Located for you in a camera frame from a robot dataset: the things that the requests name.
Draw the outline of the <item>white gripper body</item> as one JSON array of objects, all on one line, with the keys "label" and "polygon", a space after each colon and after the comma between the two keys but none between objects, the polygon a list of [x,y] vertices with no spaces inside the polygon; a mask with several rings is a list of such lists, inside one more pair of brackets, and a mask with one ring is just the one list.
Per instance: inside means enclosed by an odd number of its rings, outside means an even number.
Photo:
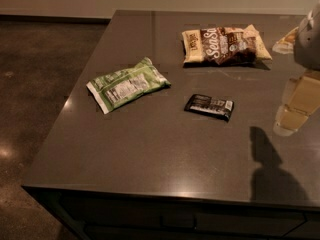
[{"label": "white gripper body", "polygon": [[320,70],[320,3],[298,26],[294,44],[295,62],[311,70]]}]

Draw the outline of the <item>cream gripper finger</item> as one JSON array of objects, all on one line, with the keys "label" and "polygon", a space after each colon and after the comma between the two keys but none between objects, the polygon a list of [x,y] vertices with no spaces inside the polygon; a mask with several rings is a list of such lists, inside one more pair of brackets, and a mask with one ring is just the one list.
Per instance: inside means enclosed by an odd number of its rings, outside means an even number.
[{"label": "cream gripper finger", "polygon": [[306,70],[299,78],[290,78],[285,86],[273,130],[291,136],[320,107],[320,71]]}]

